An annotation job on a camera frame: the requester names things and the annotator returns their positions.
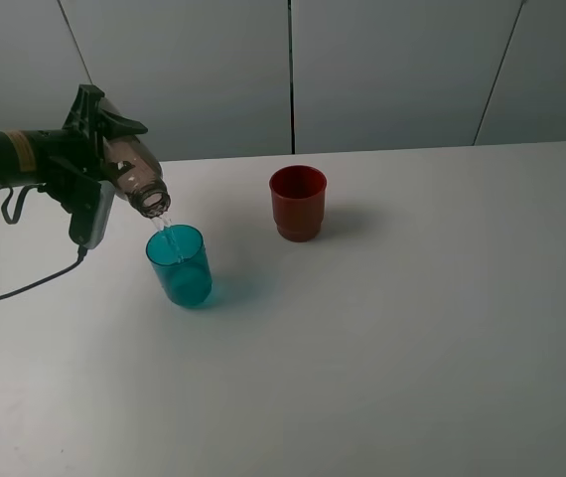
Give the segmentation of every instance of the red cup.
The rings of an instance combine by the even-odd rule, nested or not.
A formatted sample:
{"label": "red cup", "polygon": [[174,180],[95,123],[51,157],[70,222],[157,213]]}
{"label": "red cup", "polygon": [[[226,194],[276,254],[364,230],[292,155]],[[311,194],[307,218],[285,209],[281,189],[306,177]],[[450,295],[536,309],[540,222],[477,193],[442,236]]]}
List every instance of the red cup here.
{"label": "red cup", "polygon": [[290,166],[270,179],[274,222],[290,241],[308,241],[321,231],[327,178],[309,166]]}

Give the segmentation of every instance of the cup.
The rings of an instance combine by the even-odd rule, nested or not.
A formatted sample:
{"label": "cup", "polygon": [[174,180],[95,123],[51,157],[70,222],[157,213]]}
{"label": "cup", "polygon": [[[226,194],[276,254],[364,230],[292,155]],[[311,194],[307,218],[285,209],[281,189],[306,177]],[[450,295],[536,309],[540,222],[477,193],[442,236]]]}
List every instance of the cup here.
{"label": "cup", "polygon": [[327,178],[310,166],[285,167],[270,179],[272,210],[279,234],[290,241],[308,241],[321,231]]}
{"label": "cup", "polygon": [[173,303],[192,308],[210,295],[211,270],[204,238],[197,229],[166,227],[148,240],[146,256]]}

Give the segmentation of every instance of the table surface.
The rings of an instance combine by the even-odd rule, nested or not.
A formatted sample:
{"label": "table surface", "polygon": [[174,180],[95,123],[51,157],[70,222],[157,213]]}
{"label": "table surface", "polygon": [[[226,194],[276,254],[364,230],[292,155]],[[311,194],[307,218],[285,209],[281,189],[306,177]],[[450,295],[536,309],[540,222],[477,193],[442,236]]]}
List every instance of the table surface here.
{"label": "table surface", "polygon": [[[308,243],[271,218],[294,163],[329,181]],[[118,200],[0,302],[0,476],[566,475],[566,143],[163,166],[214,302],[168,301]],[[74,261],[56,203],[23,216],[0,292]]]}

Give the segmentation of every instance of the water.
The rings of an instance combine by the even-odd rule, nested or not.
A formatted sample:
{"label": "water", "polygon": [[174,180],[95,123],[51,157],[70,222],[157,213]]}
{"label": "water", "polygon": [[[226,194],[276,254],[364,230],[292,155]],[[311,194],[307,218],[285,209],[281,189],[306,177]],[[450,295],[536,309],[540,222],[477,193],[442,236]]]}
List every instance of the water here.
{"label": "water", "polygon": [[177,263],[184,261],[184,256],[182,255],[180,246],[177,244],[177,239],[175,238],[173,231],[171,230],[173,222],[168,217],[166,217],[166,214],[162,214],[159,217],[154,217],[153,219],[151,219],[151,222],[153,222],[155,228],[166,240],[166,243],[173,252]]}

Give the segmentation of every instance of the blue plastic cup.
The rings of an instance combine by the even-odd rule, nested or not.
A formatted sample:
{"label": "blue plastic cup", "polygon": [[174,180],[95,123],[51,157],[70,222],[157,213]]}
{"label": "blue plastic cup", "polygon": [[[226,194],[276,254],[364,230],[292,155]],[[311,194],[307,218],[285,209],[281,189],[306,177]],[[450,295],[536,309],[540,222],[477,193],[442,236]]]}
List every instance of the blue plastic cup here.
{"label": "blue plastic cup", "polygon": [[173,303],[192,308],[211,294],[211,270],[197,229],[171,226],[157,232],[146,244],[146,256]]}

